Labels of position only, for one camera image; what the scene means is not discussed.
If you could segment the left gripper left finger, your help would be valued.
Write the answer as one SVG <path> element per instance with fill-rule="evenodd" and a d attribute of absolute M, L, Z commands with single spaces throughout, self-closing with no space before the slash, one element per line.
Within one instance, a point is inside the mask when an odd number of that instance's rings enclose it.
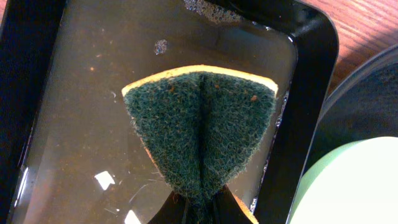
<path fill-rule="evenodd" d="M 189 214 L 189 200 L 172 191 L 148 224 L 187 224 Z"/>

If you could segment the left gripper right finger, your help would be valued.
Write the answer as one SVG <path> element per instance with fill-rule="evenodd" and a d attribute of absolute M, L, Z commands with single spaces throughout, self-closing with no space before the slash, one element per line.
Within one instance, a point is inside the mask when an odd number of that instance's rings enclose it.
<path fill-rule="evenodd" d="M 252 224 L 226 185 L 213 197 L 213 224 Z"/>

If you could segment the green yellow sponge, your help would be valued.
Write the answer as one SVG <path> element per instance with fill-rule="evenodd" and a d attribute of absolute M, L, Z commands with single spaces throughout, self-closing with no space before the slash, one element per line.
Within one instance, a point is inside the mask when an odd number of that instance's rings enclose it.
<path fill-rule="evenodd" d="M 270 78 L 210 65 L 173 68 L 121 93 L 136 134 L 183 203 L 182 223 L 215 223 L 215 200 L 259 149 L 277 101 Z"/>

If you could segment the pale green plate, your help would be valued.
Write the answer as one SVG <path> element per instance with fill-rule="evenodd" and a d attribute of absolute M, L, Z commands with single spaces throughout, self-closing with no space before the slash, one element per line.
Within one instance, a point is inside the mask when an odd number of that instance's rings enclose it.
<path fill-rule="evenodd" d="M 340 146 L 301 178 L 291 223 L 397 224 L 397 138 Z"/>

